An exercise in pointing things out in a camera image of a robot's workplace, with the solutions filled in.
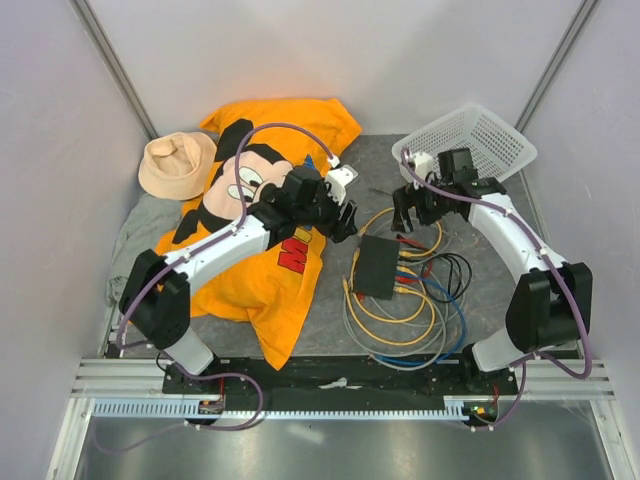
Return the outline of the black network switch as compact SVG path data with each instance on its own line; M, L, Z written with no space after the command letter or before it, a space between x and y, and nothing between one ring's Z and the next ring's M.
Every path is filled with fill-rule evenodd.
M355 263L353 291L380 300L394 293L400 244L392 239L365 234Z

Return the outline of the white plastic basket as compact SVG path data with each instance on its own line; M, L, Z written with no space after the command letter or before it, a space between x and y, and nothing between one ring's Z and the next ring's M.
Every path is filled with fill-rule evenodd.
M401 150L438 153L467 148L480 177L503 182L537 157L537 149L501 117L477 104L466 104L398 140L391 148L395 159Z

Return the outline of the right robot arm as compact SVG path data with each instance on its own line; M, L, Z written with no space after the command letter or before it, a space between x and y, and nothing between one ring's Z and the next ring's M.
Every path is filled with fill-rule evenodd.
M430 225L458 214L485 237L515 282L503 327L469 348L469 362L457 371L460 386L481 393L493 383L494 371L537 357L573 378L588 378L593 367L589 267L568 262L545 244L502 183L480 176L469 149L431 156L404 148L398 163L407 183L393 193L394 229L411 230L413 219Z

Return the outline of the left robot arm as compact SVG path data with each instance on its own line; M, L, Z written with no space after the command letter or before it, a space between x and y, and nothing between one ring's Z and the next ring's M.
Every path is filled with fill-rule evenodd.
M350 166L326 175L297 166L282 185L265 185L258 201L223 229L164 256L139 254L120 299L123 320L179 364L196 392L211 392L220 371L215 354L191 327L192 296L237 263L291 239L299 227L312 227L335 243L355 234L357 206L346 189L357 176Z

